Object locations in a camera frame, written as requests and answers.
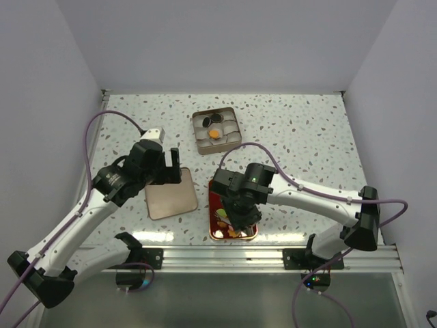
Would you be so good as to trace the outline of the metal tongs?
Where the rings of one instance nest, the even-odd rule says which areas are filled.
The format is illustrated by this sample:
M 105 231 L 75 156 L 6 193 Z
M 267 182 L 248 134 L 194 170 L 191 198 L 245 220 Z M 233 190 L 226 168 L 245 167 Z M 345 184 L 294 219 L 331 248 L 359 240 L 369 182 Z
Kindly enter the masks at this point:
M 232 224 L 231 224 L 231 221 L 230 221 L 230 218 L 228 217 L 228 215 L 227 215 L 227 218 L 226 218 L 226 219 L 220 219 L 220 218 L 217 217 L 217 215 L 216 215 L 216 211 L 215 211 L 214 216 L 215 216 L 215 218 L 216 218 L 216 223 L 217 223 L 218 221 L 224 221 L 224 222 L 227 223 L 228 226 L 227 226 L 226 228 L 222 228 L 222 229 L 227 229 L 227 230 L 233 230 L 233 231 L 235 231 L 235 230 L 234 230 L 234 227 L 233 227 Z

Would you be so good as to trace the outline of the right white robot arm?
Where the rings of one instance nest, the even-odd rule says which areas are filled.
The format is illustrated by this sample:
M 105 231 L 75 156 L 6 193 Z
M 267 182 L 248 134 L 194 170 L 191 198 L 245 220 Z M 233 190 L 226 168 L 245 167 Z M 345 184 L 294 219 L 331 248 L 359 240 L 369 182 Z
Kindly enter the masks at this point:
M 332 219 L 335 225 L 311 234 L 302 254 L 293 261 L 302 269 L 316 269 L 343 251 L 378 248 L 380 207 L 370 186 L 341 191 L 281 174 L 278 169 L 251 163 L 245 173 L 216 170 L 210 190 L 219 196 L 235 231 L 248 230 L 262 218 L 260 204 L 290 206 Z

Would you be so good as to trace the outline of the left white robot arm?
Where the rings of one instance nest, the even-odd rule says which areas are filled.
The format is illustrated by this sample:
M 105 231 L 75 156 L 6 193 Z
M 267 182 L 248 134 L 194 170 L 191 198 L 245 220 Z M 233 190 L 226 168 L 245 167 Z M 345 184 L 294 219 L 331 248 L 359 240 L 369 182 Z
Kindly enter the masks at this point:
M 180 155 L 172 148 L 167 166 L 163 147 L 155 141 L 136 142 L 129 154 L 101 168 L 84 196 L 61 223 L 28 251 L 14 251 L 8 264 L 46 308 L 59 305 L 72 292 L 79 275 L 90 269 L 68 265 L 85 239 L 130 198 L 148 185 L 179 184 Z

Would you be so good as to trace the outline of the black sandwich cookie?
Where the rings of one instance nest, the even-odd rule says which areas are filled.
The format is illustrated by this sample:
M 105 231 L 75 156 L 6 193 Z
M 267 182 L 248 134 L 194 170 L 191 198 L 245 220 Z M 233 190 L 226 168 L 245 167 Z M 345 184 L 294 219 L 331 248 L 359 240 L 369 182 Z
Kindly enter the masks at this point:
M 203 121 L 202 121 L 202 126 L 203 126 L 204 128 L 209 128 L 209 127 L 211 126 L 211 124 L 212 124 L 212 120 L 211 120 L 210 117 L 206 117 L 206 118 L 204 118 Z
M 221 123 L 223 121 L 223 116 L 219 113 L 214 113 L 210 116 L 212 123 Z

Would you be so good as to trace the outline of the green round cookie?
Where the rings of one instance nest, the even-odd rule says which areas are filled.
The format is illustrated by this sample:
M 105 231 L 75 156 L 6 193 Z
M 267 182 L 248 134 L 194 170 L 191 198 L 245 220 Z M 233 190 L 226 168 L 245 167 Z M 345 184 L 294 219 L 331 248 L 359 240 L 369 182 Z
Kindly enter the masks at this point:
M 218 210 L 216 211 L 216 215 L 217 215 L 217 217 L 220 218 L 220 219 L 226 219 L 226 218 L 227 218 L 227 214 L 226 214 L 225 210 L 222 209 L 222 208 L 220 208 L 220 209 L 218 209 Z

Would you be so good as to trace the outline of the orange round cookie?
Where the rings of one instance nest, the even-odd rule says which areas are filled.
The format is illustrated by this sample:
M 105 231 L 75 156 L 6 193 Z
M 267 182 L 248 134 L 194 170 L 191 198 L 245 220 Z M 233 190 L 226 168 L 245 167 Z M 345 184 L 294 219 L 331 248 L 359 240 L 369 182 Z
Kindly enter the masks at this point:
M 216 129 L 212 129 L 208 131 L 208 135 L 211 139 L 220 139 L 222 137 L 222 132 Z

